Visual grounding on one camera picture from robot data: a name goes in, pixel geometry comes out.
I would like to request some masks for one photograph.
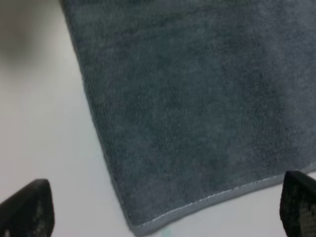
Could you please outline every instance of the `gray towel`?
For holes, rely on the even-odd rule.
[[[63,0],[137,235],[315,168],[315,0]]]

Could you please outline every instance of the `black object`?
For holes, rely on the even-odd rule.
[[[288,237],[316,236],[316,180],[299,171],[286,172],[280,217]]]
[[[46,179],[34,180],[0,205],[0,237],[49,237],[54,224]]]

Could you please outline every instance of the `towel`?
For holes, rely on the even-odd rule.
[[[315,0],[62,0],[138,236],[315,169]]]

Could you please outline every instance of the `white surface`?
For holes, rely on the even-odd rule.
[[[58,2],[5,1],[24,6],[7,11],[0,3],[0,201],[33,179],[48,178],[54,237],[132,237]],[[280,193],[279,185],[204,209],[152,236],[284,237]]]

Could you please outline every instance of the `terry cloth texture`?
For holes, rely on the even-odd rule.
[[[315,0],[62,4],[135,234],[315,168]]]

